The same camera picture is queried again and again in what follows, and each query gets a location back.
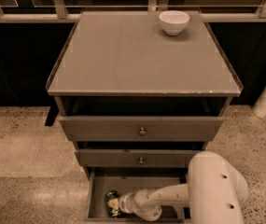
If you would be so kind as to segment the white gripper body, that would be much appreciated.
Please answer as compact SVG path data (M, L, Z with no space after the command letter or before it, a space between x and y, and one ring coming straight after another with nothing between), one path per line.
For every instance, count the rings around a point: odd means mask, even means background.
M126 193L119 198L119 208L123 213L132 214L135 210L136 203L133 193Z

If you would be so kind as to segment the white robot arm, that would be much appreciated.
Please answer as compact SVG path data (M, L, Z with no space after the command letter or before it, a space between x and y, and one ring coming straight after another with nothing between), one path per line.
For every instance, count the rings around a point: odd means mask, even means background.
M123 194L119 208L155 221L164 205L187 206L191 224L245 224L241 204L247 198L248 185L243 175L218 154L202 151L190 160L185 184Z

